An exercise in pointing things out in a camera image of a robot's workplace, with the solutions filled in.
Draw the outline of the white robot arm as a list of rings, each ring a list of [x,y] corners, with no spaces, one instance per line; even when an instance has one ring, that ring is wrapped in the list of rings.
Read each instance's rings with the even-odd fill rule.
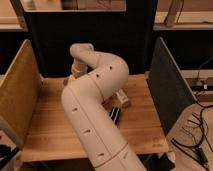
[[[112,53],[96,51],[90,43],[70,47],[72,77],[61,102],[95,171],[146,171],[103,107],[129,76],[126,62]]]

